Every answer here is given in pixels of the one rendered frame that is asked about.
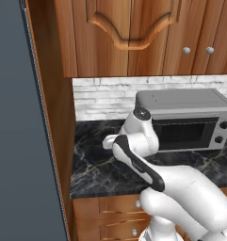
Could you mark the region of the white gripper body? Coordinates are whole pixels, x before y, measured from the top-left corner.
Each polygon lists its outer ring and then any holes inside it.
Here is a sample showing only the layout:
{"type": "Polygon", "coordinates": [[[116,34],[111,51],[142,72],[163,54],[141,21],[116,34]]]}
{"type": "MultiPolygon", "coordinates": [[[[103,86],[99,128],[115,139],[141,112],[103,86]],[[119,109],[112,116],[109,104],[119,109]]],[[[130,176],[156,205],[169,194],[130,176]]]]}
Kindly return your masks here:
{"type": "Polygon", "coordinates": [[[105,150],[111,150],[113,146],[113,142],[117,137],[118,137],[117,135],[106,136],[105,139],[103,140],[103,148],[105,150]]]}

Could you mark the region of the tall wooden side panel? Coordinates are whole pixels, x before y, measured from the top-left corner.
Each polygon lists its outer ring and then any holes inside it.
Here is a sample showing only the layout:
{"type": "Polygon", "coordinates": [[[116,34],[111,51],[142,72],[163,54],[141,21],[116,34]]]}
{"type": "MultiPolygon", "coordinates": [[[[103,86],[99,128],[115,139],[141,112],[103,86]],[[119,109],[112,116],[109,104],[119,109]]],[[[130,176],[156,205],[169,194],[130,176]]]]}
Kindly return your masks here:
{"type": "Polygon", "coordinates": [[[63,74],[55,0],[25,0],[43,112],[67,241],[78,241],[70,184],[75,115],[72,80],[63,74]]]}

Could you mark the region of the grey toaster oven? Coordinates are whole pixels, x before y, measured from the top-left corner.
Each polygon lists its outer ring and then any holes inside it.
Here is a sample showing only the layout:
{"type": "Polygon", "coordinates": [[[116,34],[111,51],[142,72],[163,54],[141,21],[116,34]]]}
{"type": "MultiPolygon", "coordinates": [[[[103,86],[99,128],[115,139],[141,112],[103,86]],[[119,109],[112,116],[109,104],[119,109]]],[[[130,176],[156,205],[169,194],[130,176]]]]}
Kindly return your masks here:
{"type": "Polygon", "coordinates": [[[147,109],[159,152],[220,150],[227,140],[227,98],[214,88],[141,90],[135,106],[147,109]]]}

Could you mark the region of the dark grey fridge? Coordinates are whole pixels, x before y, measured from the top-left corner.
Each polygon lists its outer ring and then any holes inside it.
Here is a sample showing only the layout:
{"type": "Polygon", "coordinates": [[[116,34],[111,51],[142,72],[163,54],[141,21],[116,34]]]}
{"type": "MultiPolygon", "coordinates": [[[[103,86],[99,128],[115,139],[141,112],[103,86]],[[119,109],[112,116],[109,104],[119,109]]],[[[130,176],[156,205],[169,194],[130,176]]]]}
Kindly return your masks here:
{"type": "Polygon", "coordinates": [[[69,241],[24,0],[0,0],[0,241],[69,241]]]}

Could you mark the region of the wooden arched cupboard door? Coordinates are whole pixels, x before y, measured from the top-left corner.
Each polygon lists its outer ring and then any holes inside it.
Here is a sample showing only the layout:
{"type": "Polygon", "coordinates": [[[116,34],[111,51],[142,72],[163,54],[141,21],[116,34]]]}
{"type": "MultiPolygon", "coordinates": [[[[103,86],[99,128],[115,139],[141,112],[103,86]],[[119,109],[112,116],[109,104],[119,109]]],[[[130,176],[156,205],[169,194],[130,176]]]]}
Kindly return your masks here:
{"type": "Polygon", "coordinates": [[[66,77],[126,76],[131,0],[55,0],[66,77]]]}

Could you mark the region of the wooden cupboard door with knob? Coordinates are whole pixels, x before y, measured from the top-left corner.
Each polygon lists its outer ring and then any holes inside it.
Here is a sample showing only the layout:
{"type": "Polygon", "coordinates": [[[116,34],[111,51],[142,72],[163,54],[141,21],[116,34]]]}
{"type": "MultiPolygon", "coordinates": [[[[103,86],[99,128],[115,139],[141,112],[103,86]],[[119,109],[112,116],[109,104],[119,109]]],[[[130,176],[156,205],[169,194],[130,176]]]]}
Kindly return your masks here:
{"type": "Polygon", "coordinates": [[[227,0],[207,0],[192,74],[227,74],[227,0]]]}

